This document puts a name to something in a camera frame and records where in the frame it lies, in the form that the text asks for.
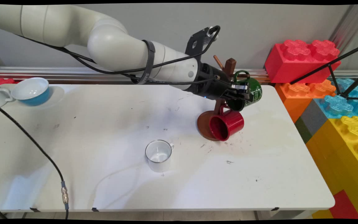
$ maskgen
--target red mug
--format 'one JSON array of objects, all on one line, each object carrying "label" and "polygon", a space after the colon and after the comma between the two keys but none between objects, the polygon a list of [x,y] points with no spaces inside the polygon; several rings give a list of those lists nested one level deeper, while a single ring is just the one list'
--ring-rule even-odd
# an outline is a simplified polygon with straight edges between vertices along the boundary
[{"label": "red mug", "polygon": [[209,119],[209,129],[220,141],[226,141],[231,135],[244,128],[244,118],[240,112],[228,110],[223,113],[224,107],[228,108],[226,105],[220,106],[219,114]]}]

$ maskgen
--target floor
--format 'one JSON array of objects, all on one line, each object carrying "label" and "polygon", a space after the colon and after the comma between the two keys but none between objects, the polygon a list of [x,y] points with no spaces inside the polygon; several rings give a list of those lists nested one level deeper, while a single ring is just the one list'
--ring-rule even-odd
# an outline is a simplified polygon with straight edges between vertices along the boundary
[{"label": "floor", "polygon": [[[8,218],[64,219],[64,212],[27,212],[7,214]],[[256,220],[254,211],[218,212],[70,212],[69,219],[122,221],[232,221]]]}]

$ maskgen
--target mug rim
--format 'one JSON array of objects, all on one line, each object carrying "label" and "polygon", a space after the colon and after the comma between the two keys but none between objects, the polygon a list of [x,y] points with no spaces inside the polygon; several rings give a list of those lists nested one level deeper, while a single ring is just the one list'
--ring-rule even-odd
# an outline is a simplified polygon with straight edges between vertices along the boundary
[{"label": "mug rim", "polygon": [[[163,161],[161,161],[161,162],[155,162],[155,161],[151,160],[151,159],[149,158],[149,156],[147,156],[147,153],[146,153],[147,147],[148,147],[151,143],[157,142],[157,141],[163,141],[163,142],[167,143],[168,146],[169,146],[170,149],[171,149],[171,153],[169,154],[169,156],[168,156],[165,160],[163,160]],[[145,149],[145,155],[146,155],[146,158],[147,158],[149,161],[153,162],[153,163],[163,163],[163,162],[167,161],[167,160],[171,157],[171,155],[172,155],[172,146],[171,146],[171,144],[169,144],[167,141],[164,141],[164,140],[161,140],[161,139],[154,140],[154,141],[151,141],[151,142],[149,142],[149,143],[147,144],[146,149]]]},{"label": "mug rim", "polygon": [[222,117],[224,117],[224,115],[220,115],[220,114],[212,115],[211,118],[209,118],[209,129],[210,129],[213,137],[218,139],[217,137],[215,137],[215,135],[213,134],[213,132],[211,130],[211,120],[212,120],[212,118],[219,118],[221,121],[223,121],[223,123],[225,124],[226,129],[227,129],[227,138],[225,138],[224,140],[220,140],[220,139],[218,139],[218,140],[224,142],[224,141],[227,141],[230,137],[230,129],[229,129],[229,126],[227,126],[226,122],[222,119]]}]

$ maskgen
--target yellow lego block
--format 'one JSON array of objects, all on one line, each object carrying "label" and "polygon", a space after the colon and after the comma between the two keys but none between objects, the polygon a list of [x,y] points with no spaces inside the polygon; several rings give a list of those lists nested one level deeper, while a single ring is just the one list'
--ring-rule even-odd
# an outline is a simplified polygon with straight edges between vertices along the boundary
[{"label": "yellow lego block", "polygon": [[344,189],[358,212],[358,117],[328,119],[306,146],[332,194]]},{"label": "yellow lego block", "polygon": [[327,160],[324,158],[324,155],[321,153],[320,148],[314,139],[315,137],[312,136],[312,138],[306,143],[306,146],[314,162],[316,163],[317,168],[320,170],[321,176],[323,176],[325,182],[327,183],[331,193],[333,195],[337,194],[339,191],[343,190],[343,186],[335,176],[332,168],[327,163]]},{"label": "yellow lego block", "polygon": [[333,218],[330,210],[319,210],[311,215],[313,218]]},{"label": "yellow lego block", "polygon": [[[355,172],[351,171],[352,168],[347,167],[337,154],[330,156],[326,160],[326,163],[329,164],[330,169],[336,177],[336,181],[338,181],[334,187],[342,187],[345,190],[349,200],[352,202],[358,213],[358,177],[352,175],[352,173]],[[330,187],[329,184],[331,184],[331,182],[326,181],[328,187]]]}]

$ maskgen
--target wooden mug stand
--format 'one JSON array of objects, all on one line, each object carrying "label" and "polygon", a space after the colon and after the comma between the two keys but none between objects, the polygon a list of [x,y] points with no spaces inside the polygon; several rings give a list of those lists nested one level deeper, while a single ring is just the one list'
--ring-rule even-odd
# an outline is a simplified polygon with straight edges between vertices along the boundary
[{"label": "wooden mug stand", "polygon": [[[233,58],[230,58],[226,61],[225,67],[221,64],[218,57],[216,55],[213,56],[216,63],[219,65],[220,69],[222,69],[223,72],[226,73],[228,77],[232,77],[234,73],[234,69],[236,68],[236,60]],[[219,108],[221,105],[224,105],[225,99],[219,98],[216,100],[215,109],[209,110],[204,113],[202,113],[199,118],[197,119],[197,127],[199,129],[199,132],[201,136],[204,138],[211,140],[211,141],[218,141],[215,139],[209,129],[209,119],[212,115],[219,114]]]}]

